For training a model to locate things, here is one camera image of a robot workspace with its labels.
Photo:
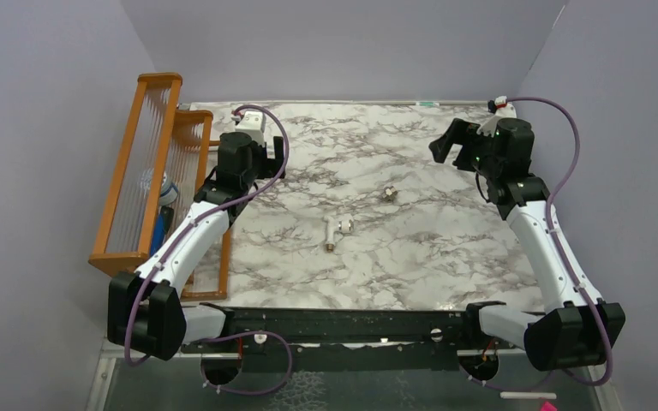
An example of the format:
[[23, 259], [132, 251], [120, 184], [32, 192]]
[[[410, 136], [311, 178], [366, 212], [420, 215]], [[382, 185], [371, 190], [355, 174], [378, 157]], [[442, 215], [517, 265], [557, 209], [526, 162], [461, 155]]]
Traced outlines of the white plastic water faucet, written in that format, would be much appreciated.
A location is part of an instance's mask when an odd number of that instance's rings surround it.
[[328, 253], [334, 251], [336, 247], [335, 235], [337, 233], [346, 235], [354, 231], [356, 224], [352, 219], [337, 220], [331, 216], [324, 216], [323, 220], [326, 223], [325, 227], [325, 250]]

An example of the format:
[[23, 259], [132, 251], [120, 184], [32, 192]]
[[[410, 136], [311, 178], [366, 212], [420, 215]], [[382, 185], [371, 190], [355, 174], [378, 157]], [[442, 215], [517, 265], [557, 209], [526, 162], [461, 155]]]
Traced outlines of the silver hex nut fitting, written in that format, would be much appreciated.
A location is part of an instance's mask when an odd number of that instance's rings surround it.
[[384, 201], [392, 202], [396, 199], [398, 191], [395, 187], [385, 187], [382, 193]]

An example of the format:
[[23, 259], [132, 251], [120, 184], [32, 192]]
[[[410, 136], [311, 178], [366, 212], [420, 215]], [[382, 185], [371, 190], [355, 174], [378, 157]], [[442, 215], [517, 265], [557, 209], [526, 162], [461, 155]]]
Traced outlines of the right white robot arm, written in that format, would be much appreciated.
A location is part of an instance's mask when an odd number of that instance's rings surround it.
[[544, 306], [543, 314], [530, 314], [495, 301], [469, 304], [460, 336], [471, 348], [494, 337], [511, 343], [539, 371], [605, 364], [625, 313], [604, 300], [570, 250], [546, 183], [530, 171], [534, 141], [524, 120], [507, 117], [482, 126], [456, 118], [428, 146], [442, 164], [458, 145], [453, 165], [486, 180], [487, 200], [522, 246]]

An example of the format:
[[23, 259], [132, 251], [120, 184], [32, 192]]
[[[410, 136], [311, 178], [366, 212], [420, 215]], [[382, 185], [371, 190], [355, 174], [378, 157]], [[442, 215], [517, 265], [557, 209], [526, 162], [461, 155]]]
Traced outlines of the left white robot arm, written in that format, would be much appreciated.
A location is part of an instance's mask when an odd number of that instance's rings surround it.
[[161, 248], [134, 272], [120, 272], [108, 291], [107, 337], [124, 348], [128, 363], [171, 359], [203, 340], [225, 351], [235, 340], [227, 314], [209, 306], [185, 307], [181, 294], [209, 248], [233, 226], [248, 202], [285, 176], [286, 134], [273, 139], [274, 155], [245, 132], [221, 134], [217, 163], [197, 189], [185, 218]]

